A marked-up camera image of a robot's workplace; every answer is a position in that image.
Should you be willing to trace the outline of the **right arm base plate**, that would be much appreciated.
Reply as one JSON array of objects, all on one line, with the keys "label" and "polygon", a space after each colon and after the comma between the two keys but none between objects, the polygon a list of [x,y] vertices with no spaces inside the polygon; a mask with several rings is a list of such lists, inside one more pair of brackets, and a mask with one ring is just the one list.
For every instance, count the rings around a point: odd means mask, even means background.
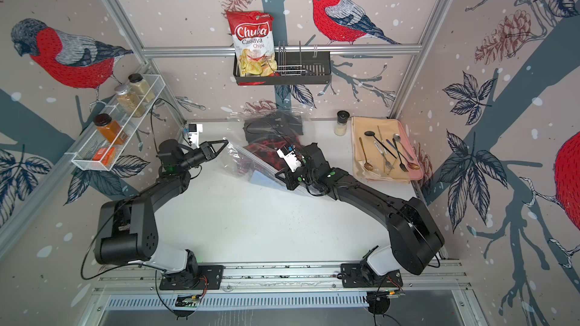
[{"label": "right arm base plate", "polygon": [[403,282],[398,270],[379,276],[361,264],[341,264],[337,275],[344,288],[402,288]]}]

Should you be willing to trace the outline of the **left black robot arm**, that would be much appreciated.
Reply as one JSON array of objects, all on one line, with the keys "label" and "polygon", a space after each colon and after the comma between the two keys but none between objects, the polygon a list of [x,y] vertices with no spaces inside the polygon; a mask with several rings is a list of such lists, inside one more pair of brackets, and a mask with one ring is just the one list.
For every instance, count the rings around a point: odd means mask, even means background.
[{"label": "left black robot arm", "polygon": [[191,169],[214,160],[227,145],[227,140],[214,140],[192,149],[174,139],[162,142],[157,154],[161,167],[154,185],[101,207],[91,246],[95,260],[118,267],[142,264],[167,274],[194,273],[196,261],[191,251],[160,240],[155,212],[188,189],[193,179]]}]

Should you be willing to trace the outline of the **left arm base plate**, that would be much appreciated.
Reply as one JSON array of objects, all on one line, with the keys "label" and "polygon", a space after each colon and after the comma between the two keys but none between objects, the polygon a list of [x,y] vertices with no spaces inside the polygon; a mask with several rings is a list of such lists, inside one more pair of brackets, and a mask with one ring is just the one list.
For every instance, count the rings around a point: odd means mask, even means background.
[{"label": "left arm base plate", "polygon": [[214,291],[219,290],[225,267],[223,265],[201,265],[194,272],[183,270],[162,277],[161,291]]}]

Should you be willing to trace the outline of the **clear plastic vacuum bag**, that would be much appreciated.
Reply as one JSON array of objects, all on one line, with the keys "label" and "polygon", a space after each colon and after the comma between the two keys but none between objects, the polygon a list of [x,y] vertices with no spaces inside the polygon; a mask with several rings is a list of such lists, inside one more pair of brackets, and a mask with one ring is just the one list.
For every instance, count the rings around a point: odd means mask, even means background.
[{"label": "clear plastic vacuum bag", "polygon": [[304,168],[302,149],[315,137],[310,113],[299,108],[233,113],[228,118],[220,156],[224,171],[251,184],[287,192],[286,175],[297,179],[296,190],[318,196]]}]

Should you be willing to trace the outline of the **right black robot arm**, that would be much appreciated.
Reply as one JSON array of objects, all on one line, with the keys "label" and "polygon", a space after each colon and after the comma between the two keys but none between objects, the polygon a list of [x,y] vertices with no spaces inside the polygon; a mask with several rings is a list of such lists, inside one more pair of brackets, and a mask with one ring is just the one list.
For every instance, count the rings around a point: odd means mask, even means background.
[{"label": "right black robot arm", "polygon": [[304,148],[285,146],[286,166],[275,174],[288,190],[303,186],[314,196],[329,196],[366,213],[388,230],[394,259],[401,268],[420,275],[444,246],[445,240],[427,206],[415,197],[403,200],[381,193],[344,169],[332,167],[317,143]]}]

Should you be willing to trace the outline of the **red black plaid cloth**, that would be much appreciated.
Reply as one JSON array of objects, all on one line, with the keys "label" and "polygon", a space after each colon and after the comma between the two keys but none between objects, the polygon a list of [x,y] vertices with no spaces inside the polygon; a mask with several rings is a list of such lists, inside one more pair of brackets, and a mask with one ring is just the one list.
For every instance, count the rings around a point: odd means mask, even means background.
[{"label": "red black plaid cloth", "polygon": [[277,155],[276,151],[283,146],[300,143],[296,135],[285,136],[272,132],[246,134],[246,140],[248,145],[245,148],[277,171],[282,170],[286,163]]}]

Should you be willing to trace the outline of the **dark grey striped shirt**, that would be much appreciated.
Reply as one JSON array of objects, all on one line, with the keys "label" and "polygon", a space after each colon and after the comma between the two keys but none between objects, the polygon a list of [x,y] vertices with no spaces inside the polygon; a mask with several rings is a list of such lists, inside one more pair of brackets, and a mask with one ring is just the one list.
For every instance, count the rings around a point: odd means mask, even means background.
[{"label": "dark grey striped shirt", "polygon": [[247,119],[243,130],[248,143],[257,143],[262,140],[282,140],[304,134],[301,117],[287,112],[274,112],[262,117]]}]

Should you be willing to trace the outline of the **blue cloth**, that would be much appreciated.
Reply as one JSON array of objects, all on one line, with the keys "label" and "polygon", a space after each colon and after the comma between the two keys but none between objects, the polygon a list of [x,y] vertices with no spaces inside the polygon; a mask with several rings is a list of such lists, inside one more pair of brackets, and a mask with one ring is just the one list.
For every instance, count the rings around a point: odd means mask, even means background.
[{"label": "blue cloth", "polygon": [[284,183],[281,183],[276,179],[272,179],[259,171],[254,171],[252,173],[252,176],[250,176],[249,178],[249,182],[251,184],[255,184],[260,187],[267,187],[274,190],[282,190],[282,191],[287,190]]}]

